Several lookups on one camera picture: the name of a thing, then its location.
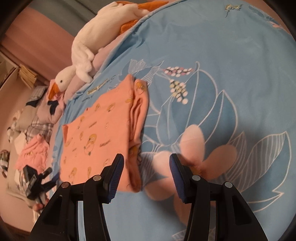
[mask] metal pin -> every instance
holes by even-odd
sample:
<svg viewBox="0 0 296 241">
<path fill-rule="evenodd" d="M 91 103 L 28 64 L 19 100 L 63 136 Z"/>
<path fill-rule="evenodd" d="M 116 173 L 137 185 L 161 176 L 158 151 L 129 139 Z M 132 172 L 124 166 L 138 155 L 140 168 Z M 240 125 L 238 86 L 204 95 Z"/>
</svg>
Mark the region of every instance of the metal pin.
<svg viewBox="0 0 296 241">
<path fill-rule="evenodd" d="M 232 183 L 230 183 L 230 182 L 225 182 L 225 186 L 227 187 L 227 188 L 232 188 Z"/>
<path fill-rule="evenodd" d="M 94 177 L 93 177 L 93 180 L 94 181 L 100 181 L 102 179 L 102 177 L 100 176 L 100 175 L 95 175 Z"/>
<path fill-rule="evenodd" d="M 69 183 L 68 182 L 64 182 L 61 184 L 62 188 L 67 188 L 69 187 Z"/>
<path fill-rule="evenodd" d="M 199 176 L 199 175 L 193 175 L 193 176 L 192 176 L 192 179 L 193 179 L 194 181 L 199 181 L 199 180 L 200 180 L 200 176 Z"/>
</svg>

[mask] person's hand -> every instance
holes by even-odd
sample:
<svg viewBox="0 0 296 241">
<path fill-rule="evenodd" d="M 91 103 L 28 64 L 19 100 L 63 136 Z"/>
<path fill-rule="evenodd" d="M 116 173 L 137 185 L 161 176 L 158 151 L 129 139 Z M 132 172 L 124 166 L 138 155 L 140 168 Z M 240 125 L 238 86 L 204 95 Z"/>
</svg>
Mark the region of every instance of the person's hand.
<svg viewBox="0 0 296 241">
<path fill-rule="evenodd" d="M 46 197 L 45 199 L 45 205 L 48 204 L 49 202 L 49 199 Z M 39 212 L 41 209 L 43 209 L 45 207 L 45 205 L 43 205 L 42 203 L 36 203 L 32 209 L 35 211 L 35 212 Z"/>
</svg>

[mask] blue bedsheet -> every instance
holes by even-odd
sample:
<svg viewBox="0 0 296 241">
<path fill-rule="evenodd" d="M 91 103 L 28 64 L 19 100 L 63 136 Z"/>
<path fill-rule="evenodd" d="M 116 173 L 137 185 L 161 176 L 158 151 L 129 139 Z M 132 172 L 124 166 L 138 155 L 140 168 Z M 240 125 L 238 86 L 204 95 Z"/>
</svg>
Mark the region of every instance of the blue bedsheet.
<svg viewBox="0 0 296 241">
<path fill-rule="evenodd" d="M 163 180 L 171 181 L 165 165 L 152 166 L 172 152 L 195 149 L 204 151 L 204 161 L 220 161 L 217 168 L 233 159 L 212 182 L 233 182 L 268 239 L 278 240 L 296 213 L 295 63 L 292 36 L 238 0 L 181 1 L 134 26 L 60 120 L 60 126 L 73 121 L 128 73 L 148 82 L 143 191 L 118 192 L 104 206 L 111 240 L 183 240 L 188 208 L 174 192 L 151 194 Z M 191 133 L 203 141 L 185 150 L 180 142 Z M 59 128 L 53 174 L 59 171 L 62 146 Z M 79 217 L 83 240 L 81 207 Z M 213 240 L 213 222 L 210 228 Z"/>
</svg>

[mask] blue blanket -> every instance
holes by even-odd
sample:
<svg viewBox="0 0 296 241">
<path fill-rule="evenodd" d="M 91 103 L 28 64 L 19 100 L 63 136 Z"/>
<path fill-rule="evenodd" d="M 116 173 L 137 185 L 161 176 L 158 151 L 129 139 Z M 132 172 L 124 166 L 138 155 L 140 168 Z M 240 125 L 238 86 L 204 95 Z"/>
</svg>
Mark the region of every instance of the blue blanket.
<svg viewBox="0 0 296 241">
<path fill-rule="evenodd" d="M 268 239 L 278 240 L 296 213 L 295 63 L 292 36 L 239 0 L 180 1 L 139 21 L 59 122 L 73 121 L 128 73 L 148 83 L 143 191 L 118 192 L 104 206 L 111 240 L 183 240 L 188 206 L 173 187 L 153 192 L 172 185 L 165 162 L 174 152 L 207 163 L 200 171 L 212 182 L 231 181 Z M 59 127 L 53 174 L 62 149 Z M 214 235 L 212 220 L 209 240 Z"/>
</svg>

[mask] orange beak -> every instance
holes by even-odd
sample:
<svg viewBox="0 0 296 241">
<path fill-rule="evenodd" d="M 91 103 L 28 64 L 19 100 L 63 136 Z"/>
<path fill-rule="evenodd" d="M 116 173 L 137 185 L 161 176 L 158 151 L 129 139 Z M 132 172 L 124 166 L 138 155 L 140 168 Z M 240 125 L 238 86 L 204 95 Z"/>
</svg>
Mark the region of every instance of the orange beak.
<svg viewBox="0 0 296 241">
<path fill-rule="evenodd" d="M 59 87 L 57 86 L 57 83 L 54 83 L 51 90 L 49 91 L 49 94 L 48 94 L 48 99 L 49 100 L 52 100 L 52 98 L 58 94 L 60 91 L 59 91 Z"/>
</svg>

